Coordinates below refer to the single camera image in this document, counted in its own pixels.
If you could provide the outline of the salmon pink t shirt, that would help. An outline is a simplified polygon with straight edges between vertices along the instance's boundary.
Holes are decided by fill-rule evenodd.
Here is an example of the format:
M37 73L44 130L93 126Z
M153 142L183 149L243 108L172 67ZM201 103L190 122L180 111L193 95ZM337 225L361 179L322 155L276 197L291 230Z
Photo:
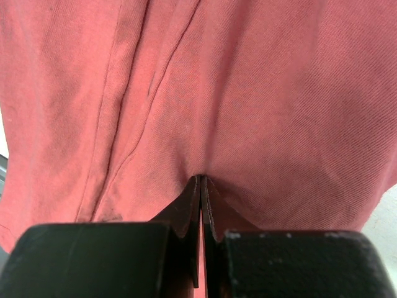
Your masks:
M232 297L395 297L361 229L396 184L395 1L2 1L2 297L163 288L150 220L208 176Z

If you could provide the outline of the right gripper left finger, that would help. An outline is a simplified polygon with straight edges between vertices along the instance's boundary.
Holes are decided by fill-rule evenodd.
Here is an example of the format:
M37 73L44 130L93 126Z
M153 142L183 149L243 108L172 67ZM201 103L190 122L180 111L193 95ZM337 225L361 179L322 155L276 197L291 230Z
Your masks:
M150 222L170 229L163 288L198 288L201 176L189 178L182 192Z

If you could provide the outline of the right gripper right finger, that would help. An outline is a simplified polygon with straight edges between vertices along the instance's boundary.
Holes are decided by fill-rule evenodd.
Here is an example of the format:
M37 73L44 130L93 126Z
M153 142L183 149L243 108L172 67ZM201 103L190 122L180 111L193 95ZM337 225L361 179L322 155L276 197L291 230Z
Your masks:
M200 177L203 253L207 297L232 297L225 232L256 232L257 227L232 208L208 176Z

